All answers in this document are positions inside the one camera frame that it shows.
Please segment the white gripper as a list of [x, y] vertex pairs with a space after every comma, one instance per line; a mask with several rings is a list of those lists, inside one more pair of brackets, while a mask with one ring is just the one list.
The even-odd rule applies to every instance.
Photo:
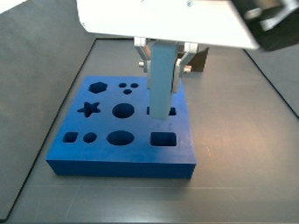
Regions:
[[230, 0], [77, 0], [79, 21], [89, 32], [135, 37], [138, 65], [151, 70], [147, 39], [185, 42], [175, 62], [173, 92], [198, 44], [257, 49], [258, 42]]

